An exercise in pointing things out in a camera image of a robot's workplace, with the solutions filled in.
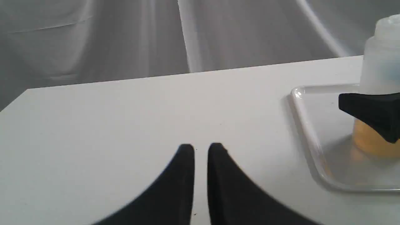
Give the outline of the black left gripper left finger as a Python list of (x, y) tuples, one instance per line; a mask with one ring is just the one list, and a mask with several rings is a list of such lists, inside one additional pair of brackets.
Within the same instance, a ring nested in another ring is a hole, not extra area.
[(194, 148), (182, 144), (164, 171), (141, 195), (97, 224), (189, 225), (194, 178)]

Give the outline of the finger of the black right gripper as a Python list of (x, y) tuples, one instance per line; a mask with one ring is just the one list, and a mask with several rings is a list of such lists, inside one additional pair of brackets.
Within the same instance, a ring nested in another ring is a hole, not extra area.
[(368, 95), (342, 93), (338, 108), (373, 128), (384, 140), (400, 138), (400, 94)]

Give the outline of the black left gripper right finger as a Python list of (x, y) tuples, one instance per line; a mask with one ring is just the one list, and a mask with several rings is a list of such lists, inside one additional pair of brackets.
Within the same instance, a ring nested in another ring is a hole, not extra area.
[(221, 143), (208, 149), (207, 198), (212, 225), (315, 224), (265, 193)]

